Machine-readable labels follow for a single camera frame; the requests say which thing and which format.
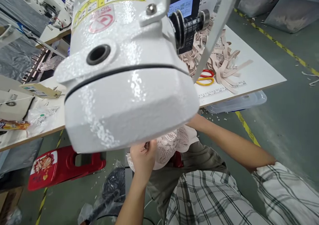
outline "bolt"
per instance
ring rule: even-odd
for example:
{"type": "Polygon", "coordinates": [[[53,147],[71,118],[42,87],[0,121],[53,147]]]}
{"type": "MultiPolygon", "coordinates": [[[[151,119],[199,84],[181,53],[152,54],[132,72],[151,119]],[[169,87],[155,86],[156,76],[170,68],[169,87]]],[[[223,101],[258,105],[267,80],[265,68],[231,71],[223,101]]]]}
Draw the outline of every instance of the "bolt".
{"type": "Polygon", "coordinates": [[[146,7],[146,15],[151,16],[157,12],[156,4],[151,3],[146,7]]]}

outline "scissors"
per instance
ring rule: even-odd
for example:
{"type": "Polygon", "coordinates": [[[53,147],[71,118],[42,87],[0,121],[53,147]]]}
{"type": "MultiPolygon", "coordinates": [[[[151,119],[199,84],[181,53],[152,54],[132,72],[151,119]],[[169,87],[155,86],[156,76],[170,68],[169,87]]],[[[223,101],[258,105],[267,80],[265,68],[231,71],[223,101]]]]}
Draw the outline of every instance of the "scissors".
{"type": "Polygon", "coordinates": [[[210,75],[201,74],[200,77],[203,77],[203,78],[198,78],[196,83],[199,85],[203,85],[203,86],[209,86],[212,83],[214,83],[214,78],[213,78],[214,72],[211,70],[203,70],[203,72],[208,72],[208,73],[210,73],[210,75]],[[199,82],[199,80],[211,80],[211,82],[210,83],[201,83],[201,82],[199,82]]]}

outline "lace fabric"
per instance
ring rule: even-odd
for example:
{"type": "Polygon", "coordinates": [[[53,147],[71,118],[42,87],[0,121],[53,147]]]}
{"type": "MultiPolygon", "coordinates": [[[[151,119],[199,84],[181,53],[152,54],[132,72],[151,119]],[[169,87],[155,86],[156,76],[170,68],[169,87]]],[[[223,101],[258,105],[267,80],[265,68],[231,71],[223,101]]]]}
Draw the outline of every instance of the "lace fabric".
{"type": "MultiPolygon", "coordinates": [[[[153,170],[164,167],[170,158],[173,157],[175,151],[180,153],[186,152],[192,143],[198,141],[196,134],[194,129],[184,125],[177,130],[157,138],[157,151],[153,170]]],[[[135,171],[131,155],[127,154],[126,158],[130,168],[135,171]]]]}

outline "ruler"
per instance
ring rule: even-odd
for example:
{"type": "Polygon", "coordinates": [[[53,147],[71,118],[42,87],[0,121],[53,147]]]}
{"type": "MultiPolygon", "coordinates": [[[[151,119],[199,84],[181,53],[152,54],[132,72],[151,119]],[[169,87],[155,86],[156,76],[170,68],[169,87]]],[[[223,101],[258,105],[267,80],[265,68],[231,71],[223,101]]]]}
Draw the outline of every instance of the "ruler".
{"type": "MultiPolygon", "coordinates": [[[[245,86],[245,85],[247,85],[247,83],[243,80],[243,81],[238,82],[237,85],[232,85],[232,88],[236,89],[236,88],[239,88],[239,87],[242,87],[242,86],[245,86]]],[[[205,99],[205,98],[208,98],[210,96],[214,96],[216,94],[224,93],[226,91],[228,91],[228,89],[223,87],[223,88],[220,88],[220,89],[215,89],[215,90],[211,90],[211,91],[206,92],[206,93],[199,94],[198,97],[199,97],[199,99],[205,99]]]]}

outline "plaid shirt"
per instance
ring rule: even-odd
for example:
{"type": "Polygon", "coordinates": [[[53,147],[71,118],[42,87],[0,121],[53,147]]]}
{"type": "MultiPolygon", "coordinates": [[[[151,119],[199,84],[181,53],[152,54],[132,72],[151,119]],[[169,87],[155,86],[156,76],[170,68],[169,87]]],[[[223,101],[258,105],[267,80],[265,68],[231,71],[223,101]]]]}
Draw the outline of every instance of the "plaid shirt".
{"type": "Polygon", "coordinates": [[[165,224],[319,224],[319,196],[282,164],[254,172],[268,219],[241,195],[235,179],[221,172],[183,174],[171,196],[165,224]]]}

